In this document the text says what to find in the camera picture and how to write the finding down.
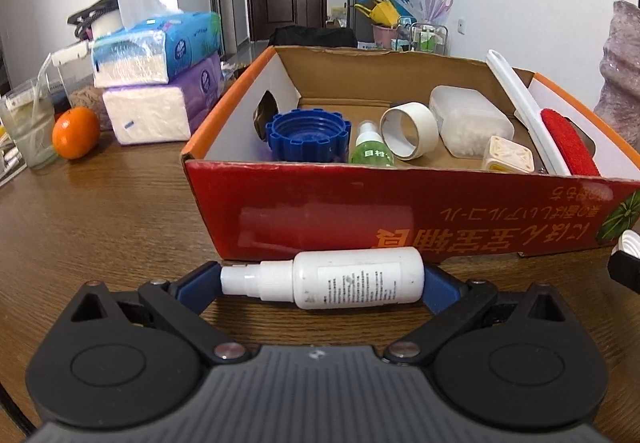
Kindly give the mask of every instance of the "cardboard box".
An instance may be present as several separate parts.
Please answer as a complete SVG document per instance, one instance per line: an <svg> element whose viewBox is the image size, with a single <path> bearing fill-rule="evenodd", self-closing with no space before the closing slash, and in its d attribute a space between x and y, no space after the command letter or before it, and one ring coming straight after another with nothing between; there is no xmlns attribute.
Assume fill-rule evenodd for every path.
<svg viewBox="0 0 640 443"><path fill-rule="evenodd" d="M274 163L264 123L277 111L324 108L354 123L393 104L428 103L441 84L480 91L510 117L514 141L540 157L510 99L483 62L426 53L268 48L229 89L182 152L220 256L289 259L302 250L418 248L454 255L524 255L595 248L640 216L640 155L560 87L518 75L541 107L568 117L594 149L602 178L502 174L481 160L435 152L396 168ZM353 149L356 134L351 134Z"/></svg>

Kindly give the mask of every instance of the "white tissue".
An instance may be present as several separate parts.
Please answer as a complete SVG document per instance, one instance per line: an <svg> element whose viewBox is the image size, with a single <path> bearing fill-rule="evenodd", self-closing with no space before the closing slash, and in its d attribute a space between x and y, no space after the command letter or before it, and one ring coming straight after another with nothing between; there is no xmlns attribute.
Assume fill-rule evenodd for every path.
<svg viewBox="0 0 640 443"><path fill-rule="evenodd" d="M161 40L164 48L164 37ZM94 83L98 88L131 85L131 81L136 84L168 84L164 51L138 57L114 57L111 62L102 62L100 71L94 72Z"/></svg>
<svg viewBox="0 0 640 443"><path fill-rule="evenodd" d="M122 25L130 30L136 24L155 17L174 16L180 14L177 9L170 9L160 0L118 0Z"/></svg>
<svg viewBox="0 0 640 443"><path fill-rule="evenodd" d="M186 141L191 137L184 95L179 87L105 91L102 98L113 132L123 146Z"/></svg>

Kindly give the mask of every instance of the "metal screw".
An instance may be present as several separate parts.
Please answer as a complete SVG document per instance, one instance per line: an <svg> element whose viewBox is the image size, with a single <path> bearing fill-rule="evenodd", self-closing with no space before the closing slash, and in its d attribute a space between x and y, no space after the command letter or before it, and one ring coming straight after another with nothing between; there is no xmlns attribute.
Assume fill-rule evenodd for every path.
<svg viewBox="0 0 640 443"><path fill-rule="evenodd" d="M394 342L389 346L389 353L396 358L414 358L420 354L420 346L415 342Z"/></svg>
<svg viewBox="0 0 640 443"><path fill-rule="evenodd" d="M213 354L223 360L235 360L246 353L246 349L237 342L225 342L213 349Z"/></svg>

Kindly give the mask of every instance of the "tissue pack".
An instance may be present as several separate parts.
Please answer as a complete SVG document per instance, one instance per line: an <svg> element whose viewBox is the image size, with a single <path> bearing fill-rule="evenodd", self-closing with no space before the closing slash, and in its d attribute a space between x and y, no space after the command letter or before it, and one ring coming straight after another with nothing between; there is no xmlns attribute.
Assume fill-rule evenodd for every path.
<svg viewBox="0 0 640 443"><path fill-rule="evenodd" d="M166 84L220 48L220 16L191 12L149 19L96 40L96 87Z"/></svg>
<svg viewBox="0 0 640 443"><path fill-rule="evenodd" d="M116 138L122 145L188 140L220 98L221 78L216 53L168 85L106 90Z"/></svg>

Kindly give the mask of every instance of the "small green spray bottle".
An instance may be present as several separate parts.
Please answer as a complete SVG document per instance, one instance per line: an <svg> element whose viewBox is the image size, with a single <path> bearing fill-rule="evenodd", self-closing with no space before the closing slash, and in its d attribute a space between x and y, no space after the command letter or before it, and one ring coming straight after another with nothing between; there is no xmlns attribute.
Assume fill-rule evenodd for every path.
<svg viewBox="0 0 640 443"><path fill-rule="evenodd" d="M365 120L358 126L358 138L350 163L378 167L394 166L394 155L382 140L377 125L370 120Z"/></svg>

